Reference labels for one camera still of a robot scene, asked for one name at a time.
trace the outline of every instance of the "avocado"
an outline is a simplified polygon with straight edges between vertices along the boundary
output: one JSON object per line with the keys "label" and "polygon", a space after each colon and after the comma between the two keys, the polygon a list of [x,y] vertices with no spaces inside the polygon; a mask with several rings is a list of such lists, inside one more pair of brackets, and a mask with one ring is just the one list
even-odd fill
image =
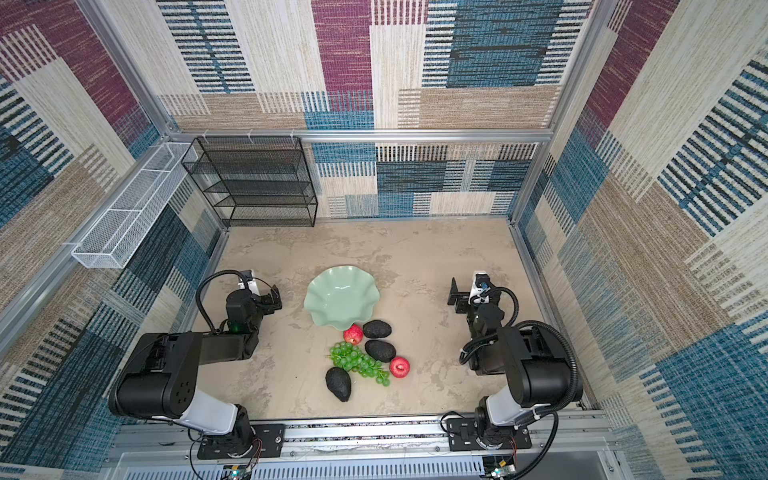
{"label": "avocado", "polygon": [[392,333],[392,327],[382,320],[371,320],[362,326],[362,334],[370,339],[382,339]]}
{"label": "avocado", "polygon": [[376,360],[389,363],[397,356],[397,350],[393,344],[384,340],[368,340],[366,342],[366,352]]}
{"label": "avocado", "polygon": [[342,402],[349,400],[349,395],[352,394],[352,380],[349,373],[337,366],[326,372],[326,386]]}

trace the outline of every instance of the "white mesh basket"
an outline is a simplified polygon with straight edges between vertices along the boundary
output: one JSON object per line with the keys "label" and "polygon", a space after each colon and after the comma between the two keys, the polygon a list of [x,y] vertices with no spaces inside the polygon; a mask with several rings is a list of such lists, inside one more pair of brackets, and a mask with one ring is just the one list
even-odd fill
{"label": "white mesh basket", "polygon": [[166,143],[101,215],[72,256],[86,268],[125,268],[187,172],[181,165],[189,144]]}

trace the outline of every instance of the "black mesh shelf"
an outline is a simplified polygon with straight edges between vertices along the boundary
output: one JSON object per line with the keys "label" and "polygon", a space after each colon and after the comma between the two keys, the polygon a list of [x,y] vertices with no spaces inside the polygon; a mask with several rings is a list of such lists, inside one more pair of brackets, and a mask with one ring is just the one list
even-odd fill
{"label": "black mesh shelf", "polygon": [[183,162],[228,227],[308,226],[317,195],[301,146],[291,137],[196,138]]}

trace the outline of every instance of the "bunch of grapes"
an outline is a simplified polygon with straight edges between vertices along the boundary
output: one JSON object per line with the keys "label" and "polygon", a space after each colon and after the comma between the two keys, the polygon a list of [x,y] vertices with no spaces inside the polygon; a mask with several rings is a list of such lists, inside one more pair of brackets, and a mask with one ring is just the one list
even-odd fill
{"label": "bunch of grapes", "polygon": [[376,383],[389,386],[389,371],[382,369],[382,363],[374,360],[360,347],[347,342],[339,342],[330,349],[330,358],[334,366],[345,369],[347,372],[358,372],[366,378],[376,377]]}

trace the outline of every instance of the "mesh rack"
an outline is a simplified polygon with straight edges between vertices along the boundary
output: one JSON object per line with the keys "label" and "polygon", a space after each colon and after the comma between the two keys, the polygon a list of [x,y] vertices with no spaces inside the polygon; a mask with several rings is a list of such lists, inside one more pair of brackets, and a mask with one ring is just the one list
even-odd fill
{"label": "mesh rack", "polygon": [[198,137],[182,162],[227,227],[313,227],[317,195],[294,137]]}
{"label": "mesh rack", "polygon": [[165,143],[158,148],[83,236],[72,256],[86,268],[125,268],[184,179],[180,160],[183,155],[195,155],[188,147]]}

